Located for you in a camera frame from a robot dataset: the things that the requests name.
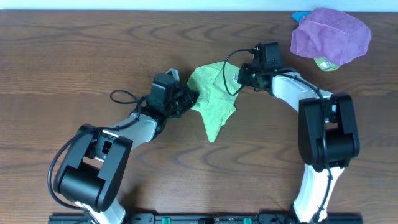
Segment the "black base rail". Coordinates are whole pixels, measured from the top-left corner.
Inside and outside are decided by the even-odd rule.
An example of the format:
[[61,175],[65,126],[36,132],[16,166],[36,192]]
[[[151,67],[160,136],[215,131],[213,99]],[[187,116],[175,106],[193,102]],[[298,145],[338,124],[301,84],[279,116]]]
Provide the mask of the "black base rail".
[[[90,223],[86,215],[51,215],[48,224]],[[261,213],[260,215],[154,215],[137,213],[124,220],[131,224],[283,224],[300,223],[288,214]],[[319,222],[328,224],[363,224],[360,215],[328,215]]]

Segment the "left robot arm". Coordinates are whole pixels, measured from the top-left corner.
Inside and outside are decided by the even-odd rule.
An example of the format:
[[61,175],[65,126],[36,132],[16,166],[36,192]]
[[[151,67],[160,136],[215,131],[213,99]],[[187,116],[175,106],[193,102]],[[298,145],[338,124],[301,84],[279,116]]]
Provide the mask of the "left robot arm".
[[195,105],[199,92],[187,85],[155,84],[151,93],[130,104],[136,107],[112,126],[84,124],[56,153],[47,173],[51,197],[61,206],[81,210],[90,223],[126,223],[118,202],[131,151],[154,140],[169,119],[178,119]]

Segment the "light green cloth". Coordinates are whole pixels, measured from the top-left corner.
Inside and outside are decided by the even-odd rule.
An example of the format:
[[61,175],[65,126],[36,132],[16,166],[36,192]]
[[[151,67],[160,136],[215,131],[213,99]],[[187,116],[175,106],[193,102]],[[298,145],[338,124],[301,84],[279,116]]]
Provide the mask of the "light green cloth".
[[191,90],[198,91],[193,110],[203,119],[209,142],[214,142],[222,126],[236,111],[235,96],[241,85],[237,84],[239,68],[224,62],[216,62],[196,68],[188,79]]

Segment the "blue cloth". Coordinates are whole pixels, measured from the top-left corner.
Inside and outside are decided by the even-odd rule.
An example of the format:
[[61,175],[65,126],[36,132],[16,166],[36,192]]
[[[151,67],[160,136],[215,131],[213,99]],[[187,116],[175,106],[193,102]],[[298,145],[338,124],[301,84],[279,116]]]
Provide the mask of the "blue cloth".
[[292,14],[292,19],[299,23],[304,17],[309,14],[311,14],[311,11],[295,12]]

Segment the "purple cloth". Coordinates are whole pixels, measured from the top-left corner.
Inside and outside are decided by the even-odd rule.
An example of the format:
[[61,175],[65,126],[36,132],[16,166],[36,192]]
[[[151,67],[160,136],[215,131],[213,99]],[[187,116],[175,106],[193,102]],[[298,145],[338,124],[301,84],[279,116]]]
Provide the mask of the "purple cloth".
[[342,66],[366,55],[370,28],[361,20],[336,9],[318,7],[292,32],[290,51],[305,58],[325,57]]

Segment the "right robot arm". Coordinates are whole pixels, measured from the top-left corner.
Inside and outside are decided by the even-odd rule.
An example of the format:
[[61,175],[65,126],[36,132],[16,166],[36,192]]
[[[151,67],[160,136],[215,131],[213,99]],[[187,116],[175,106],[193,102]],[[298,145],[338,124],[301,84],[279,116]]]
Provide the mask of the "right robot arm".
[[237,82],[266,91],[298,112],[298,149],[305,169],[289,220],[324,222],[339,176],[360,152],[352,98],[321,90],[291,68],[245,63]]

